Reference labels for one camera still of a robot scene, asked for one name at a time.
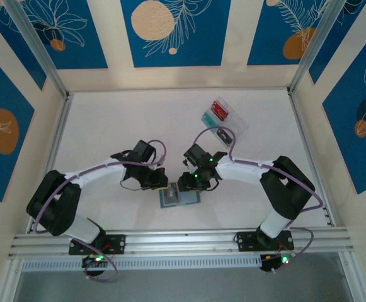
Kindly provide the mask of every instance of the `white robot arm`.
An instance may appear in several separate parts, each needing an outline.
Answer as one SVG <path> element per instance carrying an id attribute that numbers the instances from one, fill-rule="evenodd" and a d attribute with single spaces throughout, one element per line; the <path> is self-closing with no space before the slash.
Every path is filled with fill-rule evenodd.
<path id="1" fill-rule="evenodd" d="M 274 161 L 257 161 L 230 158 L 227 153 L 217 152 L 214 156 L 194 144 L 185 154 L 190 172 L 185 172 L 178 181 L 180 191 L 207 190 L 209 181 L 232 179 L 250 184 L 261 185 L 270 200 L 273 209 L 258 228 L 257 239 L 266 248 L 274 238 L 302 211 L 311 197 L 305 189 L 314 191 L 313 184 L 288 158 L 280 156 Z M 277 168 L 300 181 L 303 186 L 287 179 L 273 169 Z"/>
<path id="2" fill-rule="evenodd" d="M 66 174 L 50 171 L 40 183 L 26 212 L 53 236 L 65 234 L 100 249 L 105 244 L 105 231 L 76 213 L 82 192 L 86 194 L 130 177 L 138 180 L 143 190 L 167 187 L 164 168 L 151 169 L 149 166 L 156 163 L 146 164 L 155 152 L 154 147 L 141 140 L 133 150 L 114 154 L 92 168 Z"/>

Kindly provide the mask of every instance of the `purple cable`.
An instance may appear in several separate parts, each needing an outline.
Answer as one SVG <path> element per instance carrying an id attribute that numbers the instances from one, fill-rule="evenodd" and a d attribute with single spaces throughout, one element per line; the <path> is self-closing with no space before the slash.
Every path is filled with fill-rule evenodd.
<path id="1" fill-rule="evenodd" d="M 227 127 L 224 127 L 224 126 L 214 126 L 214 127 L 210 127 L 210 128 L 207 128 L 205 130 L 202 130 L 200 132 L 200 134 L 197 135 L 197 137 L 194 139 L 194 142 L 193 142 L 193 145 L 197 142 L 197 140 L 200 138 L 201 135 L 203 135 L 206 131 L 209 131 L 211 129 L 216 129 L 216 128 L 221 128 L 223 130 L 226 130 L 228 131 L 232 137 L 233 137 L 233 142 L 232 142 L 232 146 L 229 150 L 229 158 L 233 161 L 233 162 L 237 162 L 238 164 L 247 164 L 247 165 L 256 165 L 258 166 L 258 163 L 256 162 L 252 162 L 250 160 L 234 160 L 233 159 L 233 156 L 232 156 L 232 152 L 233 152 L 233 148 L 236 144 L 236 135 L 234 134 L 234 132 L 232 130 L 230 130 L 229 128 Z M 306 212 L 306 211 L 311 211 L 311 210 L 315 210 L 315 209 L 319 209 L 321 207 L 323 207 L 324 203 L 323 203 L 323 200 L 320 198 L 320 196 L 318 196 L 318 194 L 316 192 L 314 192 L 311 188 L 309 188 L 308 186 L 306 186 L 303 182 L 301 182 L 300 180 L 298 180 L 297 178 L 293 177 L 292 175 L 286 173 L 285 171 L 279 169 L 279 168 L 276 168 L 276 167 L 272 167 L 270 165 L 265 165 L 265 164 L 261 164 L 261 167 L 262 168 L 266 168 L 266 169 L 271 169 L 271 170 L 274 170 L 278 173 L 280 173 L 281 175 L 285 176 L 286 178 L 290 179 L 291 181 L 295 182 L 296 184 L 300 185 L 301 187 L 303 187 L 307 192 L 309 192 L 310 194 L 312 194 L 319 202 L 319 204 L 317 206 L 310 206 L 306 209 L 303 209 L 302 211 L 300 211 L 301 213 L 303 212 Z M 287 228 L 292 224 L 292 222 L 294 222 L 293 220 L 291 220 L 288 224 L 287 224 Z M 296 254 L 295 257 L 292 258 L 291 260 L 291 263 L 292 261 L 299 255 L 303 254 L 305 250 L 307 250 L 309 247 L 310 247 L 310 244 L 312 243 L 313 239 L 314 239 L 314 234 L 311 230 L 309 230 L 308 228 L 291 228 L 293 230 L 303 230 L 303 231 L 307 231 L 311 234 L 311 238 L 310 238 L 310 241 L 309 243 L 299 252 Z M 276 269 L 275 271 L 278 271 L 280 269 L 283 269 L 284 267 L 286 266 L 281 266 L 279 267 L 278 269 Z"/>
<path id="2" fill-rule="evenodd" d="M 301 227 L 299 227 L 299 228 L 291 228 L 291 229 L 293 229 L 293 230 L 299 230 L 299 231 L 307 231 L 307 232 L 309 232 L 310 233 L 310 241 L 306 244 L 306 246 L 299 252 L 299 253 L 297 253 L 291 260 L 290 260 L 290 262 L 289 263 L 293 263 L 293 261 L 298 257 L 298 256 L 300 256 L 300 255 L 302 255 L 309 247 L 310 247 L 310 245 L 311 245 L 311 243 L 313 242 L 313 239 L 314 239 L 314 234 L 313 234 L 313 231 L 312 230 L 309 230 L 308 228 L 301 228 Z M 280 271 L 281 269 L 283 269 L 283 268 L 285 268 L 285 267 L 287 267 L 287 265 L 286 266 L 280 266 L 280 267 L 278 267 L 277 269 L 275 269 L 274 270 L 274 272 L 277 272 L 277 271 Z"/>
<path id="3" fill-rule="evenodd" d="M 231 146 L 231 148 L 229 150 L 229 158 L 231 160 L 233 160 L 232 152 L 233 152 L 233 148 L 234 148 L 234 146 L 236 144 L 236 135 L 234 134 L 234 132 L 232 130 L 230 130 L 227 127 L 224 127 L 224 126 L 215 126 L 215 127 L 210 127 L 210 128 L 207 128 L 207 129 L 201 131 L 200 134 L 198 134 L 197 137 L 194 139 L 193 145 L 197 142 L 197 140 L 200 138 L 200 136 L 202 134 L 204 134 L 208 130 L 215 129 L 215 128 L 221 128 L 223 130 L 226 130 L 226 131 L 228 131 L 233 136 L 232 146 Z M 247 165 L 255 165 L 255 166 L 258 166 L 258 163 L 252 162 L 250 160 L 239 160 L 239 159 L 236 159 L 236 160 L 233 160 L 233 161 L 234 162 L 237 162 L 238 164 L 247 164 Z M 302 211 L 300 211 L 301 213 L 306 212 L 306 211 L 310 211 L 310 210 L 319 209 L 319 208 L 321 208 L 324 205 L 324 203 L 323 203 L 322 199 L 320 198 L 320 196 L 318 196 L 318 194 L 316 192 L 314 192 L 311 188 L 309 188 L 308 186 L 306 186 L 303 182 L 301 182 L 297 178 L 293 177 L 292 175 L 286 173 L 285 171 L 283 171 L 283 170 L 281 170 L 279 168 L 272 167 L 270 165 L 261 164 L 261 167 L 262 168 L 266 168 L 266 169 L 271 169 L 271 170 L 274 170 L 274 171 L 280 173 L 281 175 L 285 176 L 286 178 L 290 179 L 291 181 L 295 182 L 296 184 L 298 184 L 299 186 L 301 186 L 302 188 L 304 188 L 307 192 L 309 192 L 310 194 L 312 194 L 317 199 L 317 201 L 319 202 L 319 204 L 317 206 L 310 206 L 310 207 L 308 207 L 306 209 L 303 209 Z"/>
<path id="4" fill-rule="evenodd" d="M 167 154 L 167 150 L 166 150 L 166 146 L 165 144 L 160 141 L 160 140 L 151 140 L 150 142 L 157 142 L 157 143 L 160 143 L 164 149 L 164 153 L 163 155 L 161 156 L 161 158 L 157 161 L 157 162 L 154 162 L 153 164 L 144 164 L 144 163 L 141 163 L 141 162 L 112 162 L 108 165 L 105 165 L 105 164 L 102 164 L 102 165 L 97 165 L 96 167 L 92 167 L 90 169 L 87 169 L 85 171 L 82 171 L 80 172 L 79 174 L 75 175 L 75 176 L 71 176 L 70 178 L 68 178 L 67 180 L 65 180 L 61 185 L 58 186 L 57 189 L 55 189 L 55 191 L 50 195 L 50 197 L 47 199 L 47 201 L 45 202 L 45 204 L 42 206 L 40 212 L 38 212 L 38 215 L 34 221 L 34 224 L 33 224 L 33 233 L 38 233 L 39 231 L 37 231 L 37 225 L 40 223 L 40 220 L 42 219 L 42 216 L 44 214 L 44 211 L 49 207 L 49 204 L 51 203 L 51 201 L 55 198 L 55 196 L 68 184 L 70 183 L 71 181 L 77 179 L 79 176 L 83 176 L 83 175 L 86 175 L 86 174 L 89 174 L 93 171 L 96 171 L 96 170 L 99 170 L 99 169 L 103 169 L 103 168 L 107 168 L 107 167 L 111 167 L 113 165 L 124 165 L 124 164 L 128 164 L 128 165 L 139 165 L 141 167 L 150 167 L 152 165 L 158 165 L 158 164 L 162 164 L 163 161 L 164 161 L 164 158 L 166 157 L 166 154 Z M 85 247 L 91 249 L 92 251 L 96 252 L 97 254 L 99 255 L 102 255 L 116 270 L 117 272 L 117 268 L 115 267 L 115 264 L 114 262 L 108 258 L 104 253 L 102 253 L 101 251 L 99 251 L 98 249 L 92 247 L 90 244 L 86 243 L 86 242 L 83 242 L 82 240 L 79 240 L 77 238 L 72 238 L 74 239 L 75 241 L 79 242 L 80 244 L 84 245 Z M 97 282 L 112 282 L 115 280 L 116 276 L 115 277 L 111 277 L 109 279 L 97 279 L 97 278 L 91 278 L 90 276 L 86 275 L 87 277 L 89 277 L 90 280 L 94 280 L 94 281 L 97 281 Z"/>

